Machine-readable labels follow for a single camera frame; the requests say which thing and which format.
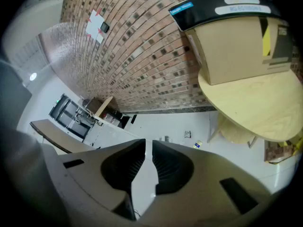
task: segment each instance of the white floor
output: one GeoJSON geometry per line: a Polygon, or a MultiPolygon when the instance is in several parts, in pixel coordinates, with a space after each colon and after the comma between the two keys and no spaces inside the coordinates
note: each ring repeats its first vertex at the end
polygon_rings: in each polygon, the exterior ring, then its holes
{"type": "Polygon", "coordinates": [[[94,126],[88,133],[85,143],[93,147],[108,147],[125,141],[145,138],[148,140],[146,159],[132,183],[134,209],[143,214],[155,196],[158,183],[156,169],[152,163],[151,140],[164,140],[169,137],[172,143],[193,147],[197,140],[203,144],[199,150],[216,153],[259,179],[271,193],[287,186],[294,174],[299,156],[291,157],[278,165],[264,162],[264,140],[258,139],[252,148],[247,144],[233,144],[223,136],[215,137],[207,143],[217,125],[218,112],[138,114],[134,123],[127,123],[126,131],[117,131],[108,125],[94,126]],[[191,138],[184,138],[185,131],[191,138]]]}

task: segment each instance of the small item on floor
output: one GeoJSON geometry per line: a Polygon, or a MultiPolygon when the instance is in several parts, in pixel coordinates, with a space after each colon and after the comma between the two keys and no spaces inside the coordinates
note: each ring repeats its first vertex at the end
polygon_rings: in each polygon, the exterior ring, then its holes
{"type": "Polygon", "coordinates": [[[202,141],[197,140],[197,141],[196,141],[196,143],[193,145],[193,148],[195,148],[195,149],[199,149],[199,148],[200,148],[200,146],[202,146],[202,141]]]}
{"type": "Polygon", "coordinates": [[[100,123],[99,121],[96,121],[97,125],[102,126],[103,123],[100,123]]]}
{"type": "Polygon", "coordinates": [[[156,138],[156,140],[165,141],[165,142],[169,142],[169,143],[173,142],[172,138],[170,138],[168,135],[165,135],[165,136],[163,135],[162,137],[156,138]]]}
{"type": "Polygon", "coordinates": [[[184,138],[191,138],[191,132],[190,131],[185,131],[184,138]]]}

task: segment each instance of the cable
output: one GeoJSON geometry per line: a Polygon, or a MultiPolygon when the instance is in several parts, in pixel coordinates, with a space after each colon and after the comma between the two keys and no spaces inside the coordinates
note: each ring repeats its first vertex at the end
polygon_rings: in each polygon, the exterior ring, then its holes
{"type": "Polygon", "coordinates": [[[134,210],[134,212],[141,217],[141,215],[138,213],[138,210],[134,210]]]}

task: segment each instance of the brick wall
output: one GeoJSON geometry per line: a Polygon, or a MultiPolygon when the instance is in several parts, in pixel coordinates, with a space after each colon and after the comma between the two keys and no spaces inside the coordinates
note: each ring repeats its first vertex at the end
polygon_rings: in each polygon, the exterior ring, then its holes
{"type": "Polygon", "coordinates": [[[209,105],[199,65],[168,8],[182,0],[64,0],[61,22],[42,34],[59,78],[84,98],[114,96],[121,111],[209,105]],[[110,26],[102,44],[85,33],[92,10],[110,26]]]}

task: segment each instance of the white label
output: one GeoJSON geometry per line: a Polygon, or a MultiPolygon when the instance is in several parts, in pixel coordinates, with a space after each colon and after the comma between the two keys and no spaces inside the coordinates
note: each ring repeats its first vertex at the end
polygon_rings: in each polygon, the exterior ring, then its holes
{"type": "Polygon", "coordinates": [[[227,4],[236,4],[236,3],[255,3],[259,4],[260,0],[224,0],[227,4]]]}
{"type": "Polygon", "coordinates": [[[258,13],[270,13],[270,8],[264,5],[251,5],[251,4],[240,4],[240,5],[228,5],[223,7],[217,7],[214,9],[216,14],[229,14],[229,13],[245,13],[245,12],[258,12],[258,13]]]}
{"type": "Polygon", "coordinates": [[[282,24],[283,24],[284,26],[289,26],[288,22],[286,22],[285,20],[280,20],[280,21],[282,22],[282,24]]]}
{"type": "Polygon", "coordinates": [[[202,65],[201,57],[200,57],[198,48],[196,47],[194,38],[192,37],[192,35],[188,35],[188,38],[189,38],[189,40],[190,40],[191,45],[193,46],[194,53],[195,53],[195,56],[196,56],[197,60],[198,60],[198,61],[200,62],[200,64],[202,65]]]}
{"type": "Polygon", "coordinates": [[[287,35],[287,29],[286,28],[279,28],[279,35],[287,35]]]}

